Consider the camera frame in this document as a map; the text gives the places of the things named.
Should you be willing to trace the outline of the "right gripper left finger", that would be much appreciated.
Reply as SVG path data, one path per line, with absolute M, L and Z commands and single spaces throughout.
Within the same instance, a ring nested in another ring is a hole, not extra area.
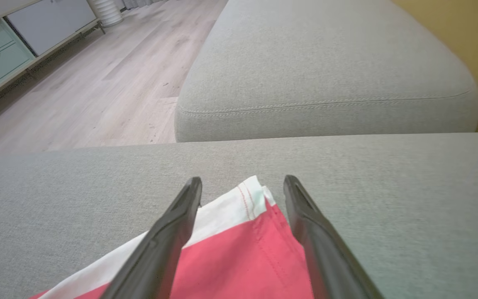
M 202 180 L 190 178 L 110 282 L 103 299 L 169 299 L 200 207 Z

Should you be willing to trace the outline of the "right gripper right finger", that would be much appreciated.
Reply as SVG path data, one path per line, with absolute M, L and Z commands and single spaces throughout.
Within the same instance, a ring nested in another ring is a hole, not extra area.
M 383 298 L 296 176 L 285 176 L 284 194 L 292 234 L 304 249 L 314 298 Z

